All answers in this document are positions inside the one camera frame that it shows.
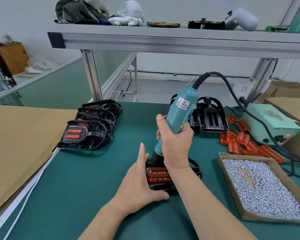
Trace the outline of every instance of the person's left hand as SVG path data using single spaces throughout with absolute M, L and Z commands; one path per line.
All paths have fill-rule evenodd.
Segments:
M 117 193 L 109 202 L 123 217 L 137 212 L 151 202 L 169 199 L 167 192 L 149 188 L 146 178 L 148 158 L 149 153 L 145 154 L 145 146 L 141 143 L 137 161 L 128 170 Z

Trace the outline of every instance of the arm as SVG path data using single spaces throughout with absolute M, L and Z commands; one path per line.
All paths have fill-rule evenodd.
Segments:
M 181 132 L 174 135 L 162 115 L 157 116 L 162 137 L 164 164 L 187 209 L 199 239 L 256 240 L 256 237 L 211 193 L 192 171 L 188 152 L 193 131 L 184 124 Z
M 150 190 L 145 172 L 148 157 L 141 143 L 138 159 L 128 170 L 117 193 L 99 210 L 78 240 L 111 240 L 126 216 L 151 202 L 169 199 L 167 192 Z

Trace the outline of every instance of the mint green power supply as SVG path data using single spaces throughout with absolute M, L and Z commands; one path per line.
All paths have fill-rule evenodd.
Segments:
M 248 105 L 247 111 L 267 125 L 272 136 L 279 145 L 283 145 L 300 131 L 300 126 L 298 126 L 292 119 L 286 117 L 271 104 L 251 103 Z M 242 119 L 250 125 L 250 134 L 256 141 L 267 145 L 275 145 L 260 122 L 253 119 L 247 113 L 243 113 Z

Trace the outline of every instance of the person's right hand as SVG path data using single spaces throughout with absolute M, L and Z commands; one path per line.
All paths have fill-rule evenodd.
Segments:
M 157 125 L 159 128 L 157 134 L 162 138 L 164 165 L 168 171 L 189 167 L 188 152 L 193 137 L 189 123 L 183 125 L 179 134 L 173 134 L 164 117 L 158 114 Z

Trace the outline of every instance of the gray floor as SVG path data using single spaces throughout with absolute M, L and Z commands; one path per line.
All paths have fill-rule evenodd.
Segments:
M 124 89 L 127 79 L 122 79 L 117 86 L 116 91 L 120 88 Z M 175 80 L 137 80 L 138 101 L 141 103 L 163 103 L 169 104 L 171 97 L 184 88 L 189 82 Z M 133 92 L 135 89 L 134 79 L 128 88 L 128 92 Z M 236 102 L 230 99 L 230 92 L 224 83 L 203 83 L 199 89 L 199 97 L 214 97 L 218 99 L 223 106 L 236 106 Z M 132 101 L 133 95 L 120 96 L 118 101 Z

